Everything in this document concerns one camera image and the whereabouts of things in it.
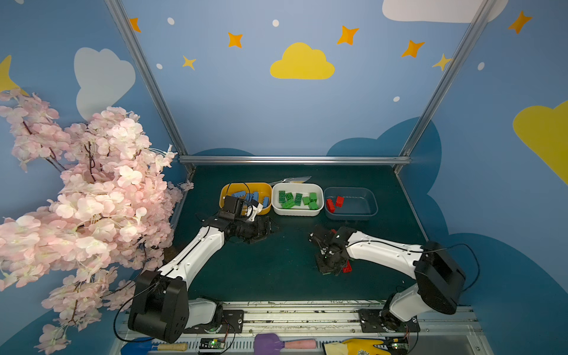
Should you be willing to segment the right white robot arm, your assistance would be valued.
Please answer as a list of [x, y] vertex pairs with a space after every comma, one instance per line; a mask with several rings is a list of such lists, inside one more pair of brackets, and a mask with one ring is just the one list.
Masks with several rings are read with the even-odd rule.
[[324, 275], [338, 275], [350, 260], [365, 260], [409, 276], [416, 283], [392, 294], [380, 312], [381, 327], [396, 331], [428, 311], [453, 315], [459, 306], [466, 273], [446, 248], [395, 243], [343, 226], [337, 231], [317, 226], [309, 241], [319, 249], [316, 263]]

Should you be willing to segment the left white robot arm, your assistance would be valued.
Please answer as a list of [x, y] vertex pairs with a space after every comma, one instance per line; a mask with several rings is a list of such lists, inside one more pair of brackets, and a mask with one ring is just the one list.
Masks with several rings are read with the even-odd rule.
[[270, 217], [253, 222], [210, 217], [196, 237], [177, 256], [156, 271], [136, 280], [128, 328], [167, 343], [176, 342], [188, 329], [215, 332], [222, 327], [223, 306], [206, 298], [189, 299], [192, 281], [227, 238], [247, 243], [261, 241], [273, 232]]

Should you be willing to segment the yellow plastic bin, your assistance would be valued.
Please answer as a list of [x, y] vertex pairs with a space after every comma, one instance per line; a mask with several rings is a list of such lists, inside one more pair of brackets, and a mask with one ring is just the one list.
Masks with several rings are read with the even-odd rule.
[[268, 208], [263, 209], [259, 215], [267, 215], [272, 210], [272, 187], [267, 183], [228, 183], [226, 184], [220, 191], [220, 198], [219, 198], [219, 207], [223, 208], [225, 204], [225, 197], [227, 195], [233, 195], [235, 192], [244, 191], [248, 195], [253, 195], [254, 192], [259, 192], [260, 195], [260, 204], [263, 204], [263, 198], [268, 196], [270, 198], [270, 205]]

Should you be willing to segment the teal plastic bin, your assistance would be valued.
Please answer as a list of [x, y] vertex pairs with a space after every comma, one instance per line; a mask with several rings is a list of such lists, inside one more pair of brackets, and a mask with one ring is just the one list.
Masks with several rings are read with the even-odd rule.
[[345, 201], [342, 207], [335, 207], [335, 213], [330, 213], [326, 208], [326, 216], [331, 220], [344, 221], [367, 221], [378, 213], [377, 200], [370, 189], [362, 187], [328, 187], [324, 190], [324, 202], [331, 198], [335, 201], [337, 196], [342, 196]]

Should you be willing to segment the white plastic bin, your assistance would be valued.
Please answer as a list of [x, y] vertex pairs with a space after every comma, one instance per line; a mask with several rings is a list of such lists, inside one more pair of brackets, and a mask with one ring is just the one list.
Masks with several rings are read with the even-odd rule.
[[[302, 193], [303, 197], [309, 197], [311, 192], [316, 192], [316, 202], [318, 203], [319, 209], [310, 210], [309, 205], [305, 205], [303, 202], [301, 206], [295, 206], [292, 209], [283, 209], [282, 204], [279, 203], [280, 190], [285, 191], [285, 193], [291, 192], [294, 198], [297, 193]], [[324, 205], [323, 190], [319, 185], [314, 183], [278, 183], [272, 188], [272, 207], [275, 213], [281, 216], [315, 217], [323, 210]]]

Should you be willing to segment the purple toy shovel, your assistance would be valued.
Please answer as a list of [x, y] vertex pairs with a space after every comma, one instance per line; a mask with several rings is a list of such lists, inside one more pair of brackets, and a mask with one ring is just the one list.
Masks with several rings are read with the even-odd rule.
[[254, 338], [254, 355], [280, 355], [283, 349], [311, 350], [317, 347], [316, 340], [283, 341], [276, 334], [258, 334]]

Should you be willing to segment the green circuit board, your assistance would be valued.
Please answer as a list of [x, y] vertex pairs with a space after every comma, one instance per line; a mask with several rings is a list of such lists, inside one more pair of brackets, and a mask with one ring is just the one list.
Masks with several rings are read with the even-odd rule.
[[198, 344], [198, 351], [201, 353], [222, 352], [225, 348], [226, 342], [221, 338], [201, 338]]

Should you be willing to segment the pink cherry blossom tree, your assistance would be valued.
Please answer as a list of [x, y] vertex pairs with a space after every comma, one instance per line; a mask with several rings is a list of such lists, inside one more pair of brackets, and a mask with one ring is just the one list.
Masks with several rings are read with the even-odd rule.
[[165, 179], [176, 153], [153, 148], [139, 116], [123, 108], [108, 107], [62, 128], [49, 103], [12, 89], [1, 93], [1, 116], [21, 167], [38, 159], [68, 162], [55, 200], [1, 223], [2, 288], [67, 272], [42, 302], [56, 319], [43, 327], [37, 348], [52, 354], [69, 346], [69, 330], [98, 322], [102, 308], [131, 306], [135, 284], [118, 280], [118, 269], [163, 265], [173, 241], [171, 217], [194, 185]]

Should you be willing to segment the blue toy shovel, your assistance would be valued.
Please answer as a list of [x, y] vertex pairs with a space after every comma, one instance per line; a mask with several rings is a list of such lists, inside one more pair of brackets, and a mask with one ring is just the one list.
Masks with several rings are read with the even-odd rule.
[[187, 351], [189, 343], [151, 343], [149, 340], [143, 343], [127, 343], [121, 350], [121, 355], [147, 355], [152, 351]]

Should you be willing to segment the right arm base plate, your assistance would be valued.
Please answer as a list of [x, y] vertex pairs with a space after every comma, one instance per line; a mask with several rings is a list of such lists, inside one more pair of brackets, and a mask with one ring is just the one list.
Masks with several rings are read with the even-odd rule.
[[418, 319], [413, 317], [407, 322], [387, 314], [379, 309], [359, 309], [359, 323], [364, 333], [417, 333], [420, 332]]

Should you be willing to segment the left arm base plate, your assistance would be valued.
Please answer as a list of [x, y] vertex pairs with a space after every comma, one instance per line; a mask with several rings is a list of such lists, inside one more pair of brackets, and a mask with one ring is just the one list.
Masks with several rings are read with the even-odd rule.
[[214, 316], [213, 321], [208, 324], [195, 325], [186, 328], [185, 334], [241, 334], [244, 325], [244, 310], [223, 310], [223, 315]]

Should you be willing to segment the horizontal metal frame bar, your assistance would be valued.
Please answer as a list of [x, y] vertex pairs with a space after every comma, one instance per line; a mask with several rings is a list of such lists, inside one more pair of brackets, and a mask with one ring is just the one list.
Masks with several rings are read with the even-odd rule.
[[228, 155], [182, 155], [182, 164], [195, 165], [408, 165], [411, 159], [394, 157], [331, 157], [331, 156], [228, 156]]

